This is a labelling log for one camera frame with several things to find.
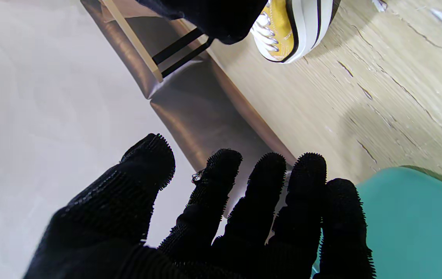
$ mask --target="white floor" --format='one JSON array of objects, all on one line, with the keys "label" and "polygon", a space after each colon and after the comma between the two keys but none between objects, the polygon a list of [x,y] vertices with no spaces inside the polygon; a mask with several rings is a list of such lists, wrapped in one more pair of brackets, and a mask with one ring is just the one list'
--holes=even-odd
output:
[{"label": "white floor", "polygon": [[193,189],[185,156],[78,0],[0,0],[0,279],[22,277],[51,214],[147,133],[177,164],[155,246]]}]

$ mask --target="white shoe sole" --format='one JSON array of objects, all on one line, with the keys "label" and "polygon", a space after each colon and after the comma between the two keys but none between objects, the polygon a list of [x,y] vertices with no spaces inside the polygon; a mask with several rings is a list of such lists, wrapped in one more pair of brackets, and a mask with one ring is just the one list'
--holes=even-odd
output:
[{"label": "white shoe sole", "polygon": [[323,39],[331,21],[333,0],[287,0],[287,10],[293,12],[294,39],[297,49],[283,61],[272,60],[262,43],[255,40],[259,52],[268,60],[289,64],[313,50]]}]

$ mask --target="teal object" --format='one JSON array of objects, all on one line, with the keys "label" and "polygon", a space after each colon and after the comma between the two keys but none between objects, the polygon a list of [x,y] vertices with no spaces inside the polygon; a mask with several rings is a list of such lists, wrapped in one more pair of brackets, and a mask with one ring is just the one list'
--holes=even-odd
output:
[{"label": "teal object", "polygon": [[379,171],[357,189],[377,278],[442,278],[442,182],[396,167]]}]

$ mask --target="sneaker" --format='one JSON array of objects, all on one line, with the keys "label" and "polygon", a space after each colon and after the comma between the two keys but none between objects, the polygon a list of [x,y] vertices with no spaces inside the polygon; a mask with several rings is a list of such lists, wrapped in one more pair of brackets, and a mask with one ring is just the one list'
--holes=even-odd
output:
[{"label": "sneaker", "polygon": [[331,22],[333,0],[268,0],[251,28],[259,52],[291,63],[313,50]]}]

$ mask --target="hand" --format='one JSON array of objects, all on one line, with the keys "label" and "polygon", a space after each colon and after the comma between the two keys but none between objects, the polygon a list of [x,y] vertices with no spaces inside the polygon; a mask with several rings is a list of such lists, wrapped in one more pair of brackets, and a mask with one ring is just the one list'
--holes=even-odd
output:
[{"label": "hand", "polygon": [[295,164],[276,219],[286,162],[264,155],[224,235],[213,242],[241,161],[234,150],[210,157],[194,176],[196,188],[176,226],[153,249],[144,246],[152,205],[173,177],[174,157],[164,138],[149,134],[54,214],[26,278],[309,278],[321,228],[315,279],[375,276],[356,188],[343,179],[326,183],[319,154]]}]

